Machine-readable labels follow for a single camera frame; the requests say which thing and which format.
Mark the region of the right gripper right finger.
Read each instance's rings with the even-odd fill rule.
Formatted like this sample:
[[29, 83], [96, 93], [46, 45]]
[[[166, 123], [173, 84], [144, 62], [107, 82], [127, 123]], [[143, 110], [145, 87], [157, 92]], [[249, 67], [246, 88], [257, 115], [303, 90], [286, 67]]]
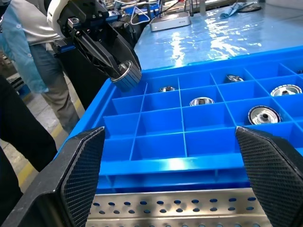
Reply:
[[303, 227], [303, 156], [282, 137], [238, 126], [252, 190], [272, 227]]

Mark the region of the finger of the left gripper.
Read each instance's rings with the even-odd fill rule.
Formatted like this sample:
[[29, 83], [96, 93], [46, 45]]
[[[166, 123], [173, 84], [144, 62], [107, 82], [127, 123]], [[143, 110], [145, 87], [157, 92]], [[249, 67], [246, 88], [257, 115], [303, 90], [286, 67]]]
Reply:
[[76, 46], [84, 57], [111, 79], [119, 78], [119, 70], [114, 57], [99, 42], [89, 35], [76, 37]]
[[122, 92], [128, 92], [137, 87], [142, 78], [141, 66], [131, 45], [110, 25], [105, 24], [102, 30], [102, 46], [114, 57], [117, 66], [124, 61], [132, 61], [133, 72], [130, 76], [113, 82]]

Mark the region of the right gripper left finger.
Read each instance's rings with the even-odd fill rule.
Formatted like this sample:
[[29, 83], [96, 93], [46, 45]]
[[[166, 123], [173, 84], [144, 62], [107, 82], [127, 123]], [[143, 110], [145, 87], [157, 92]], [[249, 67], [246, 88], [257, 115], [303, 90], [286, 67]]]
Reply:
[[105, 128], [69, 138], [1, 227], [85, 227], [96, 193]]

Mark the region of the metal nut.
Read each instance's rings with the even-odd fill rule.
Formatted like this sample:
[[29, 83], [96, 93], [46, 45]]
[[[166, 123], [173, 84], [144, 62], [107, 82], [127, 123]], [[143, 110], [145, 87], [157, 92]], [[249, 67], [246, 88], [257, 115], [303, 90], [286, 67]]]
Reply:
[[134, 64], [132, 61], [124, 61], [121, 64], [118, 65], [119, 74], [117, 78], [110, 78], [112, 82], [117, 82], [119, 80], [122, 80], [126, 78], [127, 76], [130, 76], [133, 72]]

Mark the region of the blue plastic compartment tray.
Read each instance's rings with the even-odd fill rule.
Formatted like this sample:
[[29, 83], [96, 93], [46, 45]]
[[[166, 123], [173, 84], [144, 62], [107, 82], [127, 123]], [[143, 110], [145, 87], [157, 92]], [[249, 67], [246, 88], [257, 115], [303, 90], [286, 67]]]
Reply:
[[[228, 74], [243, 82], [224, 83]], [[303, 156], [303, 92], [271, 96], [281, 85], [303, 91], [303, 46], [146, 70], [128, 93], [106, 82], [72, 131], [105, 128], [97, 193], [248, 187], [237, 126], [249, 110], [276, 110], [281, 122], [256, 129], [287, 139]], [[175, 91], [159, 92], [172, 86]], [[214, 104], [190, 106], [198, 97]]]

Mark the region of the perforated steel tray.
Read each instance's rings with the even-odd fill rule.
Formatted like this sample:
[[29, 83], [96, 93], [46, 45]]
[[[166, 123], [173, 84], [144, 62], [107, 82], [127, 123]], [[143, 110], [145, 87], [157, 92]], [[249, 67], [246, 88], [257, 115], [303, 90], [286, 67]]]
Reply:
[[86, 227], [272, 227], [251, 188], [97, 194]]

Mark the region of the black bulky equipment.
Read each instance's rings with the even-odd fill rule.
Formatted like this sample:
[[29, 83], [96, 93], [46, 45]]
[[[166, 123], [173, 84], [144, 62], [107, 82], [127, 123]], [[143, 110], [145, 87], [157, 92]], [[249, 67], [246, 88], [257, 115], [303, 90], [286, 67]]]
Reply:
[[[135, 30], [125, 22], [115, 22], [114, 28], [134, 48], [132, 42], [136, 36]], [[92, 65], [82, 55], [77, 46], [72, 50], [56, 53], [56, 55], [63, 65], [84, 108], [88, 108], [106, 81], [114, 85], [110, 77]]]

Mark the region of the silver flat device box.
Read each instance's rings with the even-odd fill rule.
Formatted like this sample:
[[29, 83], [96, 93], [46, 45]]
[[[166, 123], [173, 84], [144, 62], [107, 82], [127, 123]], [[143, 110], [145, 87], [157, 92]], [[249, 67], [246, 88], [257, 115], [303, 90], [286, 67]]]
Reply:
[[150, 22], [151, 32], [168, 30], [191, 24], [190, 14], [188, 12], [178, 12], [175, 14], [156, 17]]

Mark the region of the person in black clothes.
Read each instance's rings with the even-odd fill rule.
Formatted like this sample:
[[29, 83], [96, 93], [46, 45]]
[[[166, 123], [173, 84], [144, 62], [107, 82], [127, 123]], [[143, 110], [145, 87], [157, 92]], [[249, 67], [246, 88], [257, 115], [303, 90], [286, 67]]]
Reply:
[[[32, 115], [7, 80], [0, 75], [0, 139], [13, 145], [38, 171], [55, 157], [49, 132]], [[0, 147], [0, 225], [23, 193], [11, 163]]]

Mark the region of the person in light blue coat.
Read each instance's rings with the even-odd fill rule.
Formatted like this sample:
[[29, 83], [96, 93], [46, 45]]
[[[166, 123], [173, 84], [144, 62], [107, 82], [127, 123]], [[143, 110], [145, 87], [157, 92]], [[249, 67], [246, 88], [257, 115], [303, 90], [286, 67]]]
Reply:
[[34, 93], [48, 92], [34, 63], [23, 27], [10, 4], [3, 15], [0, 49], [13, 63], [20, 77]]

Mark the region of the crumpled blue cloth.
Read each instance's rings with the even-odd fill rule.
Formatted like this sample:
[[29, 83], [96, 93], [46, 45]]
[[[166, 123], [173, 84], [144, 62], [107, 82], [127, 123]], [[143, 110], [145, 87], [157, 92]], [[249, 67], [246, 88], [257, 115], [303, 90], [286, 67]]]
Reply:
[[236, 12], [238, 12], [240, 9], [243, 9], [254, 3], [255, 2], [236, 2], [233, 5], [229, 6], [223, 13], [220, 14], [220, 19], [228, 18], [233, 14], [235, 14]]

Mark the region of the dark round flat object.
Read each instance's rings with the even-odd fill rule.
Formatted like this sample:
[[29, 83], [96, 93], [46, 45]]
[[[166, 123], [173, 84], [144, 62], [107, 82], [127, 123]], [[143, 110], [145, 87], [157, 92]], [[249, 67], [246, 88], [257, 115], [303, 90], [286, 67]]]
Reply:
[[239, 9], [238, 12], [239, 13], [249, 13], [249, 12], [259, 11], [261, 9], [262, 9], [262, 7], [259, 4], [253, 3], [251, 5], [247, 5], [241, 9]]

